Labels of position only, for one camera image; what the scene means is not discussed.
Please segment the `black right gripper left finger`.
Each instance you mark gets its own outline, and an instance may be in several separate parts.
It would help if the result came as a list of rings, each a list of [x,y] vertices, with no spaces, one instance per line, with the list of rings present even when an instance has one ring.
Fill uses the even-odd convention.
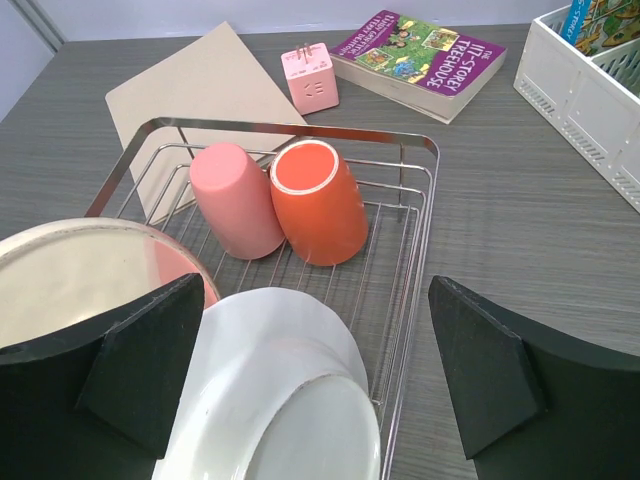
[[[167,452],[204,309],[192,273],[1,350],[4,479],[148,479]]]

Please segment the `orange mug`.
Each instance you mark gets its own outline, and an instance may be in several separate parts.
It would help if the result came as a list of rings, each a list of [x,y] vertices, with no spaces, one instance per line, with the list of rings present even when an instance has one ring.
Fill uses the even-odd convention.
[[[317,139],[292,143],[276,155],[269,176],[278,221],[303,261],[333,266],[364,246],[368,235],[364,201],[335,147]]]

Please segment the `white ceramic plate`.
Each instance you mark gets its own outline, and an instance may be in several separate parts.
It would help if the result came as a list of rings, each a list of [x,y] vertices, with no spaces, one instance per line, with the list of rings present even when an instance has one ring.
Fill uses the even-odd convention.
[[[376,479],[358,346],[329,307],[265,287],[207,308],[157,479]]]

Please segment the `pink rimmed plate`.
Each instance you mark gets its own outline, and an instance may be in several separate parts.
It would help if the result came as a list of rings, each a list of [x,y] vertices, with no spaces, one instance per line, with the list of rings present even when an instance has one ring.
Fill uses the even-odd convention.
[[[182,244],[150,226],[113,218],[42,224],[1,242],[1,344],[38,338],[198,273],[204,305],[220,294]]]

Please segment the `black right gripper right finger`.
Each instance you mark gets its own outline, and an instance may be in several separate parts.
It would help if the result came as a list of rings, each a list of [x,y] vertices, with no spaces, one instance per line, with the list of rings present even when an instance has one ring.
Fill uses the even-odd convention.
[[[639,359],[432,279],[432,324],[480,479],[636,479]]]

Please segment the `pink plastic cup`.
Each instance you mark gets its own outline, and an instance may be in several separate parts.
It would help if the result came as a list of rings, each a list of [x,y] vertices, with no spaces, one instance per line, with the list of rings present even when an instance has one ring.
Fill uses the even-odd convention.
[[[198,207],[226,253],[254,260],[283,243],[270,181],[242,147],[208,146],[192,160],[189,178]]]

